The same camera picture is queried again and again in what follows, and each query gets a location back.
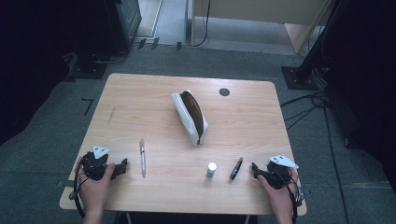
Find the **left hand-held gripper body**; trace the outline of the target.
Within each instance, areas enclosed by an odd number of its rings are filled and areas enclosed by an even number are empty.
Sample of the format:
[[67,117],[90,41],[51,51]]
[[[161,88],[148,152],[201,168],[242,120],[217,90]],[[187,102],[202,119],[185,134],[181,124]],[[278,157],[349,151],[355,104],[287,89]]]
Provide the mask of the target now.
[[109,150],[96,145],[88,151],[82,161],[83,171],[88,178],[100,180],[106,171]]

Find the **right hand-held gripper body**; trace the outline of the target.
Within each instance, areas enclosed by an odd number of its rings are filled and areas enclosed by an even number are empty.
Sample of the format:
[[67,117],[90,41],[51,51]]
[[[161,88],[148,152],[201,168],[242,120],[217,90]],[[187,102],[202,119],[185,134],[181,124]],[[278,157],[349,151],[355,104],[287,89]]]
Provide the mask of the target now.
[[290,168],[298,169],[299,165],[285,155],[277,155],[269,158],[267,169],[261,171],[261,175],[274,189],[281,189],[291,181]]

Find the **black marker pen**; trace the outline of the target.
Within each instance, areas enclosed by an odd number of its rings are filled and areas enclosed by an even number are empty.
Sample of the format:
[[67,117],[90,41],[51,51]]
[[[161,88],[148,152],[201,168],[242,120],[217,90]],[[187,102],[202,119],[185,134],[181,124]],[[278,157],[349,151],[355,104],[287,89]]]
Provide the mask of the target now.
[[236,163],[235,167],[233,168],[233,170],[230,174],[230,177],[229,177],[231,180],[234,180],[236,178],[236,176],[240,170],[240,167],[242,165],[243,159],[244,159],[243,157],[240,157],[238,162]]

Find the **clear silver pen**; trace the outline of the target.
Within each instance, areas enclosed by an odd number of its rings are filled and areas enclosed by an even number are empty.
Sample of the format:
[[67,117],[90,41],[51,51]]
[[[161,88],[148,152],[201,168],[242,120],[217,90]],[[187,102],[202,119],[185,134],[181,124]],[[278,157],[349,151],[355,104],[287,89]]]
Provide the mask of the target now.
[[146,151],[145,151],[145,141],[142,138],[139,142],[139,147],[140,147],[140,155],[141,155],[141,172],[143,178],[146,177]]

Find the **small white green glue stick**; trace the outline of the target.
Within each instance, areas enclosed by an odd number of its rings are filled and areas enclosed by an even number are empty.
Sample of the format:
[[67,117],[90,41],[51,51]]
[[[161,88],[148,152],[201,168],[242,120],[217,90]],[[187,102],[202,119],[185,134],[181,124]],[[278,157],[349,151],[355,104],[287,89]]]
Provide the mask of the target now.
[[215,172],[216,172],[216,170],[217,170],[217,165],[214,162],[210,162],[207,165],[205,177],[208,178],[208,179],[212,179],[214,174],[215,174]]

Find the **white pencil case brown lining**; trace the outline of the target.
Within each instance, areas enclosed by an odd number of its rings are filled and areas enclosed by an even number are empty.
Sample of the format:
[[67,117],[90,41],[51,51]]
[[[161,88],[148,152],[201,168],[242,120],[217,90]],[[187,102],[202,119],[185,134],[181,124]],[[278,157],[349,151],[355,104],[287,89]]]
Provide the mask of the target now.
[[208,131],[208,122],[192,92],[174,92],[172,101],[191,142],[195,146],[201,145]]

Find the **person's right hand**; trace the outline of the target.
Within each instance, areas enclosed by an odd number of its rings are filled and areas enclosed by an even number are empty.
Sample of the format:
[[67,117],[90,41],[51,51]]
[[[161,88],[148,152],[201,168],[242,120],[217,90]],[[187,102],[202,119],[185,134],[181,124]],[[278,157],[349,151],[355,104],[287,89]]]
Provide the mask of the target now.
[[260,181],[269,198],[269,203],[271,204],[275,216],[292,217],[293,201],[290,197],[290,194],[293,193],[294,197],[297,196],[298,190],[296,185],[294,183],[289,183],[287,187],[283,187],[282,189],[274,189],[269,185],[263,176],[259,176],[258,180]]

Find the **person's left hand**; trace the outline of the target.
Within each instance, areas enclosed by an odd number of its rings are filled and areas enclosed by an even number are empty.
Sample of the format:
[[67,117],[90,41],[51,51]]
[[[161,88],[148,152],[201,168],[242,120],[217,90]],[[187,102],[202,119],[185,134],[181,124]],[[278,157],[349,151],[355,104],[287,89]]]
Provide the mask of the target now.
[[80,186],[81,200],[85,207],[85,215],[103,214],[110,187],[110,177],[115,168],[114,163],[110,163],[106,167],[104,176],[100,180],[92,180],[88,178]]

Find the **black flat stand base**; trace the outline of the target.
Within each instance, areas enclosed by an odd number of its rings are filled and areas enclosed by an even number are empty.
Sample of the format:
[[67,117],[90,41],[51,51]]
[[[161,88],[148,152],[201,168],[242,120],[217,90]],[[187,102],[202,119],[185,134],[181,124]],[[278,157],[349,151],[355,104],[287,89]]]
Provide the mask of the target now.
[[68,77],[102,79],[106,71],[106,63],[98,63],[77,55]]

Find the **black stand with square base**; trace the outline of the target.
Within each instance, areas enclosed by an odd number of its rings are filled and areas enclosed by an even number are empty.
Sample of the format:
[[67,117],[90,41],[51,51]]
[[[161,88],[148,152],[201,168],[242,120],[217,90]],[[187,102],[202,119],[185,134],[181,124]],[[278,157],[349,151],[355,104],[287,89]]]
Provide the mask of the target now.
[[334,4],[329,18],[325,23],[325,28],[318,36],[318,39],[312,49],[309,50],[302,64],[299,67],[281,67],[287,86],[291,90],[316,90],[318,88],[318,84],[313,75],[313,70],[318,62],[326,59],[324,54],[325,39],[333,30],[335,24],[339,21],[342,11],[345,9],[345,5],[349,0],[333,1]]

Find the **black cabinet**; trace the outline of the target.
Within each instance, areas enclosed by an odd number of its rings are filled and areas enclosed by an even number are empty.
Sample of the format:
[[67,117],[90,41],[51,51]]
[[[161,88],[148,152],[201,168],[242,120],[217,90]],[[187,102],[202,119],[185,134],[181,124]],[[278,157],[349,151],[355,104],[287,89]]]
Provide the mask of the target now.
[[105,0],[114,52],[128,52],[142,20],[138,0]]

